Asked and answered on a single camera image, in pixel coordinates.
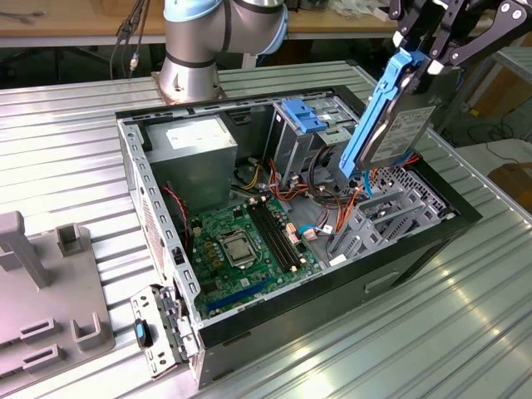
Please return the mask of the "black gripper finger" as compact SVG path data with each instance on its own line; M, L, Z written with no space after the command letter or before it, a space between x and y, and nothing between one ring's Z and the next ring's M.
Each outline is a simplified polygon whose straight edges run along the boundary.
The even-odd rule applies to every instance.
M495 10L491 25L469 38L484 11ZM415 71L415 93L428 90L434 77L491 55L531 31L530 1L423 1L419 18L428 28L421 46L425 60Z
M427 30L422 16L430 10L430 2L427 0L390 1L388 17L397 23L397 29L392 36L392 42L397 49L415 50L418 48Z

